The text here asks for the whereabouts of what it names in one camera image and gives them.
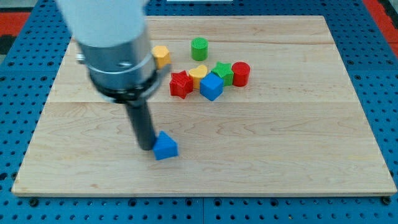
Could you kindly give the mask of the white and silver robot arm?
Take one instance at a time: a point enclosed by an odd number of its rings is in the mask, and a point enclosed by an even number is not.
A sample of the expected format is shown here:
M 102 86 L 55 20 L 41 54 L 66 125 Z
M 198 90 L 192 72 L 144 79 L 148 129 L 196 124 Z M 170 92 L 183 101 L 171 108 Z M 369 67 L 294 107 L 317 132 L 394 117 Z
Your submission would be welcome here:
M 136 0 L 57 0 L 57 7 L 79 45 L 77 60 L 88 69 L 104 99 L 125 106 L 141 149 L 156 135 L 147 100 L 160 87 L 171 64 L 158 68 L 152 54 L 144 7 Z

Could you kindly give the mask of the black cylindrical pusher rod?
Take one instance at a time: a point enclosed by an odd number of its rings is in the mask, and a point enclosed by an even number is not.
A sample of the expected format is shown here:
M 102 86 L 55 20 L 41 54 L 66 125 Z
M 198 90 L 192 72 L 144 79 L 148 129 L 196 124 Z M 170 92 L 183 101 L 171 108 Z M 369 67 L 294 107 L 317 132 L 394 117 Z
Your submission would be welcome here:
M 144 151 L 152 150 L 156 141 L 156 135 L 147 102 L 128 102 L 125 104 L 125 109 L 139 147 Z

